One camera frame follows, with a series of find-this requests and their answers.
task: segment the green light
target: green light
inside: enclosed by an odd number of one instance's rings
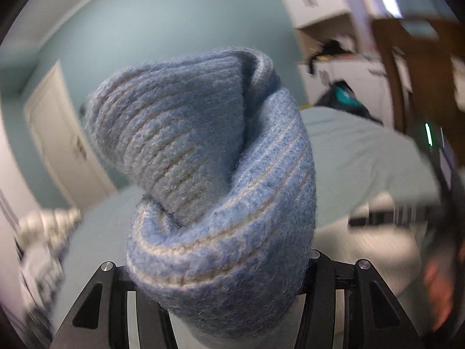
[[[433,146],[433,140],[431,139],[430,125],[425,123],[425,127],[426,127],[426,133],[428,134],[428,143],[432,147]]]

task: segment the door frame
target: door frame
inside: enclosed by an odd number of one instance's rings
[[[89,144],[87,136],[85,135],[82,126],[78,121],[78,117],[76,115],[73,103],[71,102],[71,98],[68,93],[66,80],[64,78],[60,61],[57,61],[55,65],[46,73],[43,79],[39,82],[34,91],[31,93],[29,99],[24,104],[23,109],[24,119],[26,120],[26,125],[29,129],[29,133],[31,134],[39,157],[42,160],[42,163],[44,164],[45,168],[47,169],[50,177],[52,178],[53,183],[60,190],[64,198],[71,206],[77,206],[77,203],[74,201],[72,195],[69,193],[66,186],[61,182],[60,177],[57,175],[53,166],[48,161],[45,151],[42,149],[40,137],[34,131],[30,123],[31,113],[34,111],[34,108],[36,107],[38,102],[40,102],[40,99],[43,97],[45,90],[48,88],[57,89],[57,95],[59,96],[59,98],[57,99],[56,103],[63,116],[65,117],[65,121],[69,125],[71,131],[75,133],[76,136],[80,139],[87,155],[86,161],[88,161],[88,163],[90,164],[93,173],[95,174],[95,177],[97,177],[102,182],[102,184],[110,193],[116,192],[115,185],[111,182],[106,171],[104,170],[100,161],[95,155],[92,146]]]

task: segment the bed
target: bed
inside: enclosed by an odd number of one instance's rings
[[[302,110],[301,116],[315,160],[317,230],[330,227],[383,192],[398,202],[437,200],[438,189],[429,163],[410,139],[368,120],[324,107]],[[111,260],[117,265],[124,264],[129,220],[142,194],[136,186],[118,191],[87,213],[73,234],[63,261],[65,279],[53,310],[55,329],[101,263]],[[421,334],[428,327],[428,314],[420,289],[416,279],[398,293],[398,298]],[[266,347],[294,346],[302,303],[302,297],[296,300],[272,335],[273,345],[268,342]],[[172,317],[172,323],[180,349],[204,348],[182,322]],[[341,335],[336,335],[335,345],[340,340]]]

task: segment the black metal holder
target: black metal holder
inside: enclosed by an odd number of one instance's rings
[[[465,323],[461,322],[458,331],[457,324],[460,323],[465,291],[465,263],[459,261],[459,249],[465,243],[465,187],[458,173],[453,150],[447,138],[444,138],[441,128],[419,119],[412,112],[409,122],[409,134],[415,140],[419,151],[429,160],[436,176],[440,203],[435,206],[399,205],[391,210],[369,212],[365,217],[349,219],[348,225],[365,227],[393,224],[409,228],[412,223],[424,222],[427,223],[427,236],[431,240],[432,248],[440,247],[443,239],[448,237],[450,245],[455,246],[454,262],[446,264],[455,269],[453,308],[446,322],[436,332],[428,335],[428,346],[464,348]]]
[[[344,349],[422,349],[405,311],[367,260],[331,261],[313,250],[295,349],[331,349],[336,290],[345,290]],[[138,291],[124,267],[103,263],[84,287],[50,349],[128,349],[127,292],[136,291],[141,349],[177,349],[168,312]]]

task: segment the blue knit beanie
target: blue knit beanie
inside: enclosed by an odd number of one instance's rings
[[[189,326],[272,328],[301,287],[315,226],[312,150],[271,60],[220,49],[128,68],[91,96],[104,159],[146,191],[126,264]]]

